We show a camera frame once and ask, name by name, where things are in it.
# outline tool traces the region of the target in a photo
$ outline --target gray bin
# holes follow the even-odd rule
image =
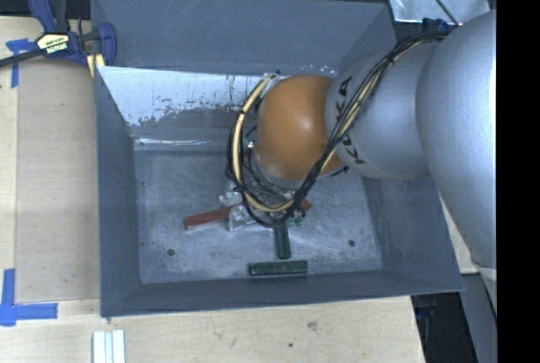
[[[395,44],[386,6],[322,0],[91,0],[116,27],[95,75],[101,315],[342,301],[462,290],[435,186],[352,171],[320,179],[290,228],[308,274],[250,277],[277,260],[270,230],[184,230],[216,209],[236,112],[262,73],[334,77]]]

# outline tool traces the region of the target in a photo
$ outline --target wooden board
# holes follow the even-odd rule
[[[407,297],[111,320],[98,310],[63,302],[56,321],[0,329],[0,361],[87,363],[92,332],[123,329],[127,363],[425,362]]]
[[[83,28],[89,30],[88,21]],[[25,37],[34,40],[41,26],[32,18],[2,17],[0,31],[4,43]],[[11,67],[3,68],[1,75],[5,82],[11,77]],[[3,157],[9,167],[2,168],[7,183],[6,189],[2,184],[3,231],[7,231],[2,238],[9,241],[2,244],[0,265],[14,266],[17,241],[17,302],[98,297],[92,78],[88,69],[76,64],[37,57],[19,65],[19,87],[10,90],[13,97],[7,98],[6,106],[2,103],[2,113],[9,112],[11,117],[11,126],[2,128],[9,131],[5,136],[9,157]],[[18,114],[13,110],[14,98]]]

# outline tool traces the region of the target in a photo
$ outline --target blue tape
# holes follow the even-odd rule
[[[18,320],[56,319],[58,303],[15,304],[15,269],[4,270],[0,326],[13,327]]]
[[[33,51],[37,45],[28,39],[17,39],[15,41],[7,41],[6,46],[16,56],[20,52]],[[19,85],[19,64],[16,62],[11,71],[11,88],[14,89]]]

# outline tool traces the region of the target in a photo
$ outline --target scratched surface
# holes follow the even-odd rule
[[[183,229],[186,216],[219,208],[225,167],[224,150],[160,145],[136,151],[143,283],[240,278],[250,262],[278,261],[273,232],[259,225],[228,231],[218,222]],[[360,175],[322,178],[308,198],[313,207],[304,224],[289,231],[292,259],[307,259],[310,274],[382,268]]]
[[[258,225],[230,232],[223,222],[191,231],[182,224],[188,215],[219,207],[230,128],[260,77],[100,72],[134,140],[142,281],[245,277],[249,262],[277,260],[273,233]],[[323,178],[309,199],[308,220],[290,230],[295,259],[308,259],[311,274],[382,268],[359,175]]]

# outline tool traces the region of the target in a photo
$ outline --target yellow clamp label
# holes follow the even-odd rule
[[[69,36],[67,35],[44,35],[37,41],[40,49],[47,49],[47,54],[68,48]]]

